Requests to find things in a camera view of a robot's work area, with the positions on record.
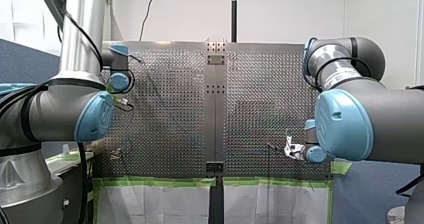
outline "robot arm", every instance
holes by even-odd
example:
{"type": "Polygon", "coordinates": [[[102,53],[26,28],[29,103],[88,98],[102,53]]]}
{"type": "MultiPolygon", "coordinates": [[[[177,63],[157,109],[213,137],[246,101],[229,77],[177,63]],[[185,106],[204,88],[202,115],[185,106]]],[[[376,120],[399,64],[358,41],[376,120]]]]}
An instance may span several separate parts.
{"type": "Polygon", "coordinates": [[[59,26],[63,23],[59,73],[39,85],[0,85],[0,211],[11,223],[61,222],[62,181],[51,178],[41,142],[102,138],[113,102],[100,72],[110,67],[109,83],[117,92],[126,90],[131,81],[126,46],[112,44],[104,56],[99,55],[105,0],[66,0],[66,10],[63,0],[45,1],[59,26]],[[22,215],[40,205],[45,207],[22,215]]]}
{"type": "Polygon", "coordinates": [[[316,136],[329,154],[351,161],[421,164],[424,92],[388,90],[379,82],[385,60],[364,38],[312,40],[304,75],[322,91],[315,104],[316,136]]]}

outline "silver cylinder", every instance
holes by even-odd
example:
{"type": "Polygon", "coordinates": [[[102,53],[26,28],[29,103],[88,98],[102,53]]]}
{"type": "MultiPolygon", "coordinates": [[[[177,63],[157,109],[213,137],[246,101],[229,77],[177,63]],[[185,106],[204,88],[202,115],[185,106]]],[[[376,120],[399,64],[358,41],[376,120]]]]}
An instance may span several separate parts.
{"type": "Polygon", "coordinates": [[[50,12],[52,13],[57,25],[63,28],[63,18],[65,15],[66,0],[44,0],[50,12]]]}
{"type": "Polygon", "coordinates": [[[309,72],[313,77],[318,75],[317,84],[322,90],[329,90],[345,79],[361,77],[359,72],[350,64],[350,60],[337,60],[324,66],[332,59],[349,56],[346,48],[334,44],[322,46],[311,55],[308,65],[309,72]]]}
{"type": "MultiPolygon", "coordinates": [[[[101,51],[105,0],[67,0],[66,9],[101,51]]],[[[101,84],[99,75],[100,64],[93,47],[66,17],[59,73],[53,78],[83,79],[101,84]]]]}

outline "black cable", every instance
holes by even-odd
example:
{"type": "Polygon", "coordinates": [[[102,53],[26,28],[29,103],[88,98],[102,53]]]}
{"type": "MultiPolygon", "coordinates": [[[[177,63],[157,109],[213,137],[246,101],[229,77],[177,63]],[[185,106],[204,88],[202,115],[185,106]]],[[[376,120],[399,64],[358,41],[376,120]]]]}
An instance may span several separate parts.
{"type": "Polygon", "coordinates": [[[141,25],[140,38],[138,39],[138,41],[141,41],[141,38],[143,37],[144,24],[146,24],[147,18],[149,17],[150,6],[152,5],[152,2],[153,0],[150,0],[149,5],[147,5],[147,12],[146,12],[146,16],[144,17],[143,24],[141,25]]]}
{"type": "Polygon", "coordinates": [[[319,74],[322,72],[322,70],[324,70],[324,68],[326,66],[330,65],[331,63],[333,63],[335,61],[339,61],[339,60],[350,60],[350,61],[356,61],[356,62],[361,63],[367,69],[367,71],[368,71],[368,77],[372,77],[372,71],[371,71],[370,66],[366,62],[364,62],[363,60],[361,60],[361,59],[358,59],[358,58],[355,58],[355,57],[337,57],[337,58],[333,58],[333,59],[328,60],[324,64],[322,64],[322,66],[320,66],[320,68],[318,69],[318,71],[317,71],[317,73],[315,75],[315,88],[318,91],[320,91],[320,92],[322,91],[322,88],[320,88],[318,86],[319,74]]]}
{"type": "Polygon", "coordinates": [[[87,159],[85,157],[85,148],[82,142],[78,142],[78,151],[81,159],[81,178],[82,178],[82,194],[81,208],[78,218],[78,224],[84,224],[85,213],[87,211],[87,194],[88,194],[88,177],[87,177],[87,159]]]}
{"type": "Polygon", "coordinates": [[[6,111],[9,110],[10,107],[12,107],[17,101],[19,101],[22,98],[22,97],[18,98],[19,96],[28,93],[33,88],[34,86],[25,87],[3,97],[0,101],[0,119],[3,117],[6,111]]]}
{"type": "Polygon", "coordinates": [[[418,185],[418,183],[422,182],[423,180],[424,180],[424,174],[421,174],[418,177],[416,177],[414,180],[412,180],[410,183],[406,184],[404,187],[397,190],[396,194],[404,196],[404,197],[410,197],[410,195],[404,194],[404,192],[406,192],[409,189],[413,188],[414,186],[418,185]]]}
{"type": "Polygon", "coordinates": [[[116,108],[118,108],[119,110],[124,111],[124,112],[132,112],[132,111],[134,111],[134,105],[128,103],[127,106],[129,106],[130,109],[125,109],[125,108],[121,107],[119,104],[115,105],[116,108]]]}
{"type": "Polygon", "coordinates": [[[57,26],[57,37],[59,38],[60,43],[62,43],[62,37],[60,36],[60,27],[57,26]]]}
{"type": "Polygon", "coordinates": [[[9,218],[7,218],[7,215],[1,206],[0,206],[0,219],[3,222],[3,224],[10,224],[9,218]]]}
{"type": "Polygon", "coordinates": [[[309,39],[309,41],[308,41],[308,45],[305,47],[305,53],[304,53],[304,57],[303,57],[303,65],[302,65],[302,74],[303,74],[303,79],[305,80],[305,82],[309,85],[309,86],[311,86],[311,87],[313,87],[313,88],[315,88],[315,89],[317,89],[317,87],[316,86],[314,86],[313,84],[312,84],[312,82],[311,82],[311,80],[308,78],[308,73],[309,73],[309,71],[308,71],[308,64],[309,64],[309,50],[310,50],[310,48],[311,48],[311,45],[312,45],[312,42],[313,41],[316,41],[316,40],[318,40],[317,38],[315,38],[315,37],[312,37],[311,39],[309,39]]]}
{"type": "Polygon", "coordinates": [[[104,62],[103,62],[102,54],[100,53],[100,51],[97,48],[96,44],[90,38],[90,36],[84,31],[84,29],[82,29],[82,27],[80,27],[78,25],[78,23],[72,18],[71,14],[69,14],[69,12],[67,10],[65,10],[65,9],[64,9],[64,12],[65,12],[65,16],[72,22],[72,24],[74,24],[74,26],[76,28],[78,28],[78,30],[85,36],[85,38],[87,38],[88,42],[90,42],[91,47],[94,50],[94,55],[96,56],[97,60],[99,61],[100,71],[102,71],[103,70],[103,66],[104,66],[104,62]]]}

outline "green tape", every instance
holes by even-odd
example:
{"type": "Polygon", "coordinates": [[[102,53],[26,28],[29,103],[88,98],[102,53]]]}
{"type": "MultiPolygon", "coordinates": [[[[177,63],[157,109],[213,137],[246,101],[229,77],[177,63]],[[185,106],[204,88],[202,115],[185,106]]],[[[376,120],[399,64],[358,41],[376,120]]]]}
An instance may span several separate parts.
{"type": "Polygon", "coordinates": [[[328,207],[327,207],[327,224],[333,223],[333,196],[334,196],[334,181],[328,182],[328,207]]]}
{"type": "Polygon", "coordinates": [[[100,186],[94,185],[94,187],[93,187],[93,212],[94,212],[93,223],[94,224],[97,224],[97,213],[98,213],[98,207],[99,207],[99,193],[100,193],[100,186]]]}
{"type": "Polygon", "coordinates": [[[346,175],[351,166],[351,162],[342,160],[333,161],[331,162],[331,173],[335,175],[346,175]]]}
{"type": "Polygon", "coordinates": [[[79,153],[67,154],[65,158],[61,157],[62,154],[52,156],[46,159],[47,164],[60,160],[60,161],[78,161],[80,159],[79,153]]]}
{"type": "Polygon", "coordinates": [[[95,178],[93,185],[102,186],[157,186],[157,187],[202,187],[215,186],[214,178],[168,179],[155,177],[95,178]]]}
{"type": "Polygon", "coordinates": [[[259,184],[270,184],[275,186],[296,186],[312,188],[328,188],[329,181],[309,181],[285,178],[267,178],[267,177],[224,177],[226,186],[254,186],[259,184]]]}

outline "blue joint cap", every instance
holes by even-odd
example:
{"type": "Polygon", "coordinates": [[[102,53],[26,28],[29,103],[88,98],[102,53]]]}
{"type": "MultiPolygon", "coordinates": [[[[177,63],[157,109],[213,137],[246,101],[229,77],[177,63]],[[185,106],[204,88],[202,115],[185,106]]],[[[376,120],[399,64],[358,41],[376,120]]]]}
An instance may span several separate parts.
{"type": "Polygon", "coordinates": [[[112,120],[112,95],[106,91],[97,93],[82,110],[74,131],[77,142],[103,138],[112,120]]]}
{"type": "Polygon", "coordinates": [[[321,163],[327,159],[327,153],[320,146],[313,146],[306,151],[306,160],[321,163]]]}
{"type": "Polygon", "coordinates": [[[123,56],[128,56],[128,46],[123,43],[112,43],[109,45],[109,50],[123,56]]]}
{"type": "Polygon", "coordinates": [[[309,130],[315,128],[315,120],[314,119],[309,119],[305,122],[305,130],[309,130]]]}
{"type": "Polygon", "coordinates": [[[130,79],[122,72],[115,72],[110,76],[110,85],[114,91],[123,91],[130,85],[130,79]]]}
{"type": "Polygon", "coordinates": [[[347,91],[321,93],[315,103],[316,133],[320,146],[349,161],[366,159],[373,148],[371,120],[362,104],[347,91]]]}
{"type": "Polygon", "coordinates": [[[28,86],[34,86],[34,83],[1,83],[0,84],[0,96],[7,95],[11,92],[17,91],[28,86]]]}

